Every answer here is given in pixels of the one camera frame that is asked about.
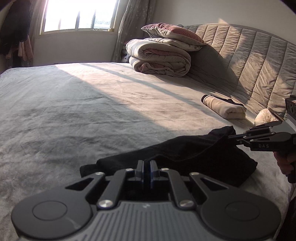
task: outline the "black jacket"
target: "black jacket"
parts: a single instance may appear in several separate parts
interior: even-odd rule
[[[30,7],[29,0],[17,0],[10,7],[0,30],[0,54],[8,54],[12,44],[27,40]]]

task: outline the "pillow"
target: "pillow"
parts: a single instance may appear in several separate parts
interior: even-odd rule
[[[198,51],[202,48],[202,46],[187,44],[176,39],[166,39],[166,38],[159,37],[159,38],[146,38],[146,40],[150,40],[157,43],[173,45],[180,49],[184,49],[187,52]]]
[[[175,25],[166,23],[149,24],[141,28],[147,32],[150,37],[163,37],[168,39],[176,39],[190,45],[205,45],[201,37],[194,32]]]

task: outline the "rolled towel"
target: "rolled towel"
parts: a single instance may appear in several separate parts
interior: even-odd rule
[[[246,117],[246,107],[243,104],[235,103],[232,99],[204,95],[202,103],[224,119],[244,119]]]

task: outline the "pink towel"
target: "pink towel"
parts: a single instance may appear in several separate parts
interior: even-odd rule
[[[20,42],[18,56],[22,57],[24,61],[27,61],[33,58],[33,51],[32,51],[31,41],[29,36],[26,41]]]

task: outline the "person's hand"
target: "person's hand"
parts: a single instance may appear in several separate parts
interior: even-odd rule
[[[280,167],[282,174],[288,175],[294,170],[291,163],[296,161],[296,152],[290,153],[286,157],[281,156],[278,152],[274,152],[274,157],[277,160],[277,164]]]

